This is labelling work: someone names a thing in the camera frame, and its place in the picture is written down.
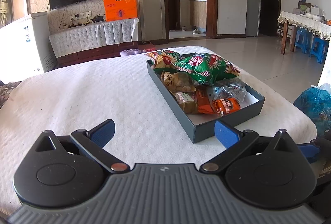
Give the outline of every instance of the blue plastic bag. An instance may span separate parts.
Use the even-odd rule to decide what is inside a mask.
[[[310,87],[293,104],[315,123],[318,137],[331,130],[331,95],[328,91]]]

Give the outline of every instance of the dark patterned fabric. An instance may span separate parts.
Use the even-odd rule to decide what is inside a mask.
[[[0,87],[0,108],[8,100],[9,94],[14,90],[22,81],[9,82],[8,84]]]

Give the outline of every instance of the gray box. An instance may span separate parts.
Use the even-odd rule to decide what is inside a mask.
[[[184,54],[184,57],[189,57],[193,54]],[[260,114],[261,109],[264,104],[265,98],[260,95],[257,91],[252,89],[250,86],[246,86],[246,91],[248,92],[248,97],[256,98],[255,102],[242,108],[241,110],[226,115],[224,117],[219,117],[217,115],[207,115],[207,114],[185,114],[176,102],[175,97],[167,90],[160,80],[160,75],[155,73],[152,69],[151,60],[147,60],[147,70],[155,85],[158,87],[159,91],[163,95],[164,99],[168,103],[169,107],[175,114],[179,123],[182,125],[183,129],[187,133],[188,137],[191,139],[192,143],[197,143],[205,140],[211,136],[214,136],[214,125],[217,120],[222,120],[223,122],[235,127],[257,115]]]

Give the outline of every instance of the wall socket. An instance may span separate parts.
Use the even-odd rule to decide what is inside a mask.
[[[84,19],[84,18],[88,18],[88,17],[92,17],[92,12],[91,11],[71,15],[69,17],[69,19],[70,19],[70,21],[73,21],[73,20],[79,20],[79,19]]]

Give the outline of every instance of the tiled floor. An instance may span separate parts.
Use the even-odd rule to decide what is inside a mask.
[[[169,31],[169,38],[181,38],[181,37],[197,37],[197,36],[206,36],[206,33],[201,34],[193,34],[192,29],[187,29],[186,31],[182,30],[170,30]]]
[[[323,69],[316,57],[310,58],[299,49],[292,53],[289,45],[285,55],[280,54],[281,40],[276,37],[180,41],[157,48],[183,46],[201,46],[214,51],[262,80],[290,102],[294,102],[310,85],[317,85]]]

